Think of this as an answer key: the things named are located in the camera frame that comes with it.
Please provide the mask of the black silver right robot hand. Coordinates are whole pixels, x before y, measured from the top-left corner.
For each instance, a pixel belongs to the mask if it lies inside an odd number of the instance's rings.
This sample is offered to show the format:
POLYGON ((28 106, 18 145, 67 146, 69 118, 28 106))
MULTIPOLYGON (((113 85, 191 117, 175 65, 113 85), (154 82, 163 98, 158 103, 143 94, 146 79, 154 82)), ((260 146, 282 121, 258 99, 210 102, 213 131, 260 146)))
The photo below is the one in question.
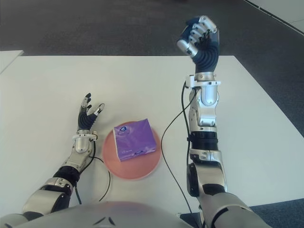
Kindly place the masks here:
POLYGON ((186 22, 177 47, 195 64, 196 73, 214 72, 219 59, 219 29, 208 16, 186 22))

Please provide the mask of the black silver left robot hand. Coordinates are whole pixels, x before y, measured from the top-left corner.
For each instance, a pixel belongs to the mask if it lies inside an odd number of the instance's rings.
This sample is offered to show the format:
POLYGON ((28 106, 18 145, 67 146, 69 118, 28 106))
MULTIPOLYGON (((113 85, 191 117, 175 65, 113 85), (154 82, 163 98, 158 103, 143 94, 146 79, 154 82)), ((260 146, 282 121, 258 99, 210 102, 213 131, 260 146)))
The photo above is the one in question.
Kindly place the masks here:
POLYGON ((105 104, 101 103, 91 114, 88 114, 88 111, 92 107, 89 102, 91 101, 91 93, 88 93, 83 98, 77 120, 77 130, 90 130, 96 121, 98 115, 103 111, 105 104))

